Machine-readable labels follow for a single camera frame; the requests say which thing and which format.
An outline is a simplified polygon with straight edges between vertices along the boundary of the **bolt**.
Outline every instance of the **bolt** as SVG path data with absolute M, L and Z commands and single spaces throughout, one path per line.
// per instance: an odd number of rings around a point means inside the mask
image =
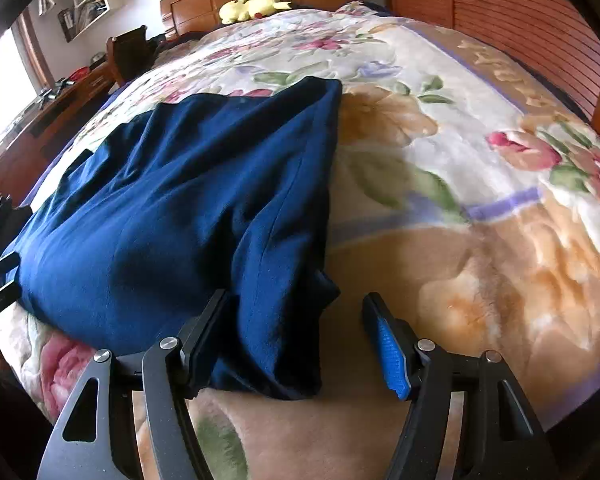
M 176 348 L 178 343 L 179 341 L 177 337 L 165 337 L 162 341 L 160 341 L 160 348 L 163 350 L 171 350 L 172 348 Z
M 484 356 L 487 358 L 487 361 L 490 363 L 499 363 L 500 361 L 502 361 L 502 356 L 495 350 L 487 350 L 484 353 Z
M 418 341 L 418 348 L 423 352 L 431 352 L 436 344 L 431 339 L 421 339 Z
M 93 360 L 97 363 L 104 363 L 111 357 L 111 352 L 106 349 L 98 350 L 93 356 Z

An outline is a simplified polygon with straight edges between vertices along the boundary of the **stuffed animal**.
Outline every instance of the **stuffed animal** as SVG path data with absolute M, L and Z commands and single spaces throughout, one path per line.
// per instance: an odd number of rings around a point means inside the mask
M 263 18 L 279 10 L 290 9 L 290 3 L 280 0 L 234 0 L 220 7 L 219 15 L 223 25 L 231 25 L 231 23 Z

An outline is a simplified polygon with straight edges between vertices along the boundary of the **floral bedspread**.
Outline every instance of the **floral bedspread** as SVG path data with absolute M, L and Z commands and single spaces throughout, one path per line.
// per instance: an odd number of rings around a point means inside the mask
M 82 150 L 158 102 L 269 96 L 307 75 L 344 86 L 327 247 L 342 295 L 321 321 L 324 386 L 298 402 L 204 390 L 190 413 L 216 478 L 383 476 L 408 406 L 360 326 L 372 290 L 448 351 L 499 350 L 544 426 L 561 420 L 600 386 L 600 140 L 507 56 L 458 32 L 359 3 L 217 30 L 94 117 L 32 206 Z M 55 418 L 92 349 L 17 305 L 2 317 L 5 357 Z M 141 403 L 137 415 L 155 478 Z

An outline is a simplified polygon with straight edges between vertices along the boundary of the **dark blue bed sheet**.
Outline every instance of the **dark blue bed sheet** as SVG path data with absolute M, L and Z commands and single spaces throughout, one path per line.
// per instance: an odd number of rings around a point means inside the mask
M 338 295 L 322 266 L 341 92 L 307 77 L 269 98 L 196 94 L 117 127 L 7 248 L 23 306 L 121 355 L 227 288 L 213 386 L 315 394 L 318 318 Z

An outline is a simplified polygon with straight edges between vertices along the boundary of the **wooden desk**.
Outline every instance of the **wooden desk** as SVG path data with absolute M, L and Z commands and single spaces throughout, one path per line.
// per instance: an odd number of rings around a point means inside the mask
M 48 165 L 107 99 L 114 79 L 104 62 L 65 89 L 23 128 L 0 157 L 0 195 L 20 204 Z

